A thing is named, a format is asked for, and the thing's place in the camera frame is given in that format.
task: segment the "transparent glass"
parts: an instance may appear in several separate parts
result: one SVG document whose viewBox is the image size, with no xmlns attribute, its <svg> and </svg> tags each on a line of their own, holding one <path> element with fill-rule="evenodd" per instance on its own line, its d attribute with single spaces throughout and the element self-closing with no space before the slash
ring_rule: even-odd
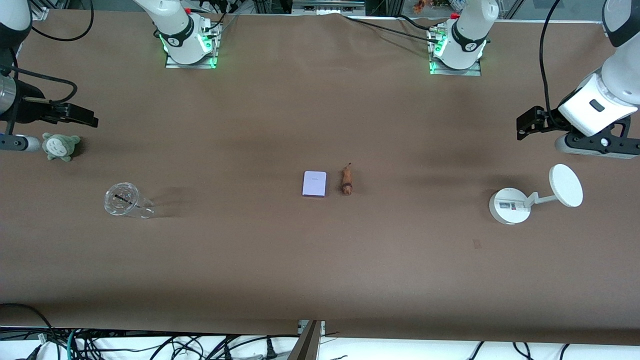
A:
<svg viewBox="0 0 640 360">
<path fill-rule="evenodd" d="M 113 185 L 104 194 L 104 209 L 111 215 L 150 218 L 156 212 L 154 203 L 144 197 L 131 183 Z"/>
</svg>

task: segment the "metal cylinder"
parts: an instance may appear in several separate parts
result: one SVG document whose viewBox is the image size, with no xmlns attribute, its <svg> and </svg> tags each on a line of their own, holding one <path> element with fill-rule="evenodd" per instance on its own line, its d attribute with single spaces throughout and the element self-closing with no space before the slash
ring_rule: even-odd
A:
<svg viewBox="0 0 640 360">
<path fill-rule="evenodd" d="M 0 115 L 11 108 L 15 100 L 15 81 L 7 76 L 0 75 Z"/>
</svg>

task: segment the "tabletop surface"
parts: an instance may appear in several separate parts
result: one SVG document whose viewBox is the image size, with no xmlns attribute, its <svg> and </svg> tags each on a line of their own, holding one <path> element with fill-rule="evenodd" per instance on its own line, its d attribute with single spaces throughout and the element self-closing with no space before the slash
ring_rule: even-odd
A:
<svg viewBox="0 0 640 360">
<path fill-rule="evenodd" d="M 561 133 L 516 140 L 543 104 L 541 24 L 496 23 L 477 78 L 429 75 L 424 42 L 339 15 L 240 16 L 215 70 L 165 69 L 153 30 L 96 12 L 76 42 L 26 40 L 20 67 L 75 81 L 100 126 L 16 127 L 79 135 L 69 163 L 0 153 L 3 302 L 69 327 L 273 334 L 320 318 L 343 336 L 640 343 L 640 160 L 557 152 Z M 552 104 L 612 53 L 597 24 L 552 24 L 545 46 Z M 492 218 L 501 188 L 550 195 L 558 163 L 580 207 Z M 301 196 L 306 170 L 328 173 L 325 198 Z M 105 212 L 123 181 L 157 217 Z"/>
</svg>

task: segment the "small brown toy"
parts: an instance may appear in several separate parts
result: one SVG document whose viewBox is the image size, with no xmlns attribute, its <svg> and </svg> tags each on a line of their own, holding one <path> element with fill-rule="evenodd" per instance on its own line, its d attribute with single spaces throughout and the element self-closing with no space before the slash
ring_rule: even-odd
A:
<svg viewBox="0 0 640 360">
<path fill-rule="evenodd" d="M 342 193 L 344 195 L 351 195 L 353 191 L 353 184 L 351 184 L 353 178 L 351 177 L 351 163 L 342 169 Z"/>
</svg>

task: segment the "stuffed animal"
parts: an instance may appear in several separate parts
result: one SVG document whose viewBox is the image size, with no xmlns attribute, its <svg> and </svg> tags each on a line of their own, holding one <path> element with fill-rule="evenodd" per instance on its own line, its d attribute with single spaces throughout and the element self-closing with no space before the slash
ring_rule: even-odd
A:
<svg viewBox="0 0 640 360">
<path fill-rule="evenodd" d="M 80 142 L 80 136 L 42 134 L 44 143 L 42 149 L 47 153 L 47 159 L 53 160 L 61 158 L 63 161 L 71 161 L 71 154 L 76 149 L 76 144 Z"/>
</svg>

